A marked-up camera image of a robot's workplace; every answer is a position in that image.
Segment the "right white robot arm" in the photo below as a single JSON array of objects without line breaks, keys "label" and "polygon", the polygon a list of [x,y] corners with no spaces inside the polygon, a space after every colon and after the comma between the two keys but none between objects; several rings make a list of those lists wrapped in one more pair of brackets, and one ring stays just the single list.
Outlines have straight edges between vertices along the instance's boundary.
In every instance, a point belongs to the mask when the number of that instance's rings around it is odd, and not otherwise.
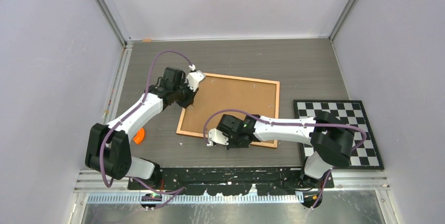
[{"label": "right white robot arm", "polygon": [[350,165],[354,131],[332,114],[322,111],[305,119],[274,119],[247,114],[244,119],[224,114],[208,132],[210,144],[231,148],[248,148],[251,143],[271,140],[301,143],[313,148],[303,163],[300,182],[314,187],[333,167]]}]

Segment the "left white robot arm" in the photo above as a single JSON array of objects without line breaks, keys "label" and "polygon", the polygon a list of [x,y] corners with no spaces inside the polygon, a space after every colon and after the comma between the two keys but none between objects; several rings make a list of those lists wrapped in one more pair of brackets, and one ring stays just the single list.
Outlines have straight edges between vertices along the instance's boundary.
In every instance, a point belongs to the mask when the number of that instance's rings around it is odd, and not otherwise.
[{"label": "left white robot arm", "polygon": [[130,142],[150,119],[172,103],[183,108],[192,105],[204,79],[205,74],[198,70],[185,73],[167,67],[156,84],[146,88],[139,100],[120,117],[107,124],[96,123],[91,128],[85,165],[112,179],[140,178],[146,188],[156,189],[161,182],[157,172],[159,165],[133,157]]}]

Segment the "wooden picture frame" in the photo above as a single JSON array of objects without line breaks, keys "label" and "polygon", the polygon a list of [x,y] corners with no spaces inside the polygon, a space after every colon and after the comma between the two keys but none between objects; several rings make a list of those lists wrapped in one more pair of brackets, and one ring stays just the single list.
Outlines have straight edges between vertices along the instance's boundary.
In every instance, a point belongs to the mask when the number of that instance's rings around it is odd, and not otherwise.
[{"label": "wooden picture frame", "polygon": [[269,118],[279,117],[279,81],[214,73],[206,73],[205,76],[199,84],[194,103],[182,109],[177,134],[202,138],[203,129],[215,128],[222,115],[215,116],[204,126],[206,120],[224,109],[237,109]]}]

